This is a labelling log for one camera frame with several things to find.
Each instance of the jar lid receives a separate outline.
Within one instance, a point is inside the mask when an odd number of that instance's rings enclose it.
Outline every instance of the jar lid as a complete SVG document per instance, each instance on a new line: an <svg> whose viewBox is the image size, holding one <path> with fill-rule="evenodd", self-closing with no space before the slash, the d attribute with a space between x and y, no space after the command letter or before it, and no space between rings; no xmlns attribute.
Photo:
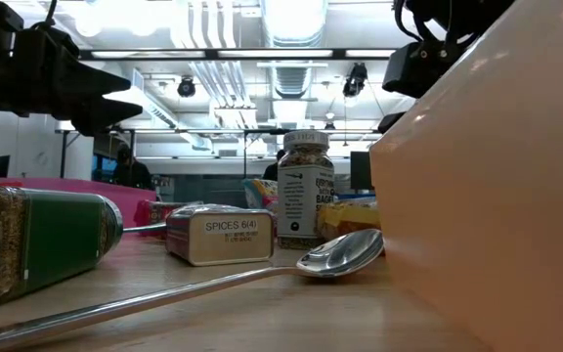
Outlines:
<svg viewBox="0 0 563 352"><path fill-rule="evenodd" d="M293 131L283 135L283 148L290 149L298 145L317 145L329 147L329 136L314 130Z"/></svg>

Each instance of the seasoning jar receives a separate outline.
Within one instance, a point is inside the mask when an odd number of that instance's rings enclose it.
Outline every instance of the seasoning jar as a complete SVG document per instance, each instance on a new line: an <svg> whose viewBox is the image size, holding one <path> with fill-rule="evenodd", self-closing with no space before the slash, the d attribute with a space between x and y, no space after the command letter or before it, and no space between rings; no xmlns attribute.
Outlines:
<svg viewBox="0 0 563 352"><path fill-rule="evenodd" d="M281 248L310 249L322 244L317 236L317 212L333 202L333 163L327 156L326 133L303 130L283 136L286 155L278 165Z"/></svg>
<svg viewBox="0 0 563 352"><path fill-rule="evenodd" d="M93 269L122 232L107 198L0 187L0 303Z"/></svg>

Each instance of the wooden table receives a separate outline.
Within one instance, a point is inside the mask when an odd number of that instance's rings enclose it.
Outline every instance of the wooden table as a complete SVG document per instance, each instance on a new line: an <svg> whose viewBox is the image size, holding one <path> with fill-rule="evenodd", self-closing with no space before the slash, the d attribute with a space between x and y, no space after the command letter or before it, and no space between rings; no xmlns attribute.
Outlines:
<svg viewBox="0 0 563 352"><path fill-rule="evenodd" d="M279 250L275 265L300 251ZM194 268L163 243L130 237L99 267L0 306L0 325L264 268ZM490 351L430 307L389 284L377 260L335 282L276 277L37 342L23 351Z"/></svg>

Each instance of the metal spoon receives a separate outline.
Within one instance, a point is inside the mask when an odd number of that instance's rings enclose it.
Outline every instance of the metal spoon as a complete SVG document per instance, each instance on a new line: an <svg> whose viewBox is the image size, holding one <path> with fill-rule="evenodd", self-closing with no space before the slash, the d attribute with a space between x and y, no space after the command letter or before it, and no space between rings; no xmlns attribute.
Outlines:
<svg viewBox="0 0 563 352"><path fill-rule="evenodd" d="M111 303L81 308L0 328L0 349L88 327L129 314L197 297L220 289L277 275L335 278L367 266L383 249L378 230L361 230L310 250L295 267L266 268L230 275L207 282L169 288Z"/></svg>

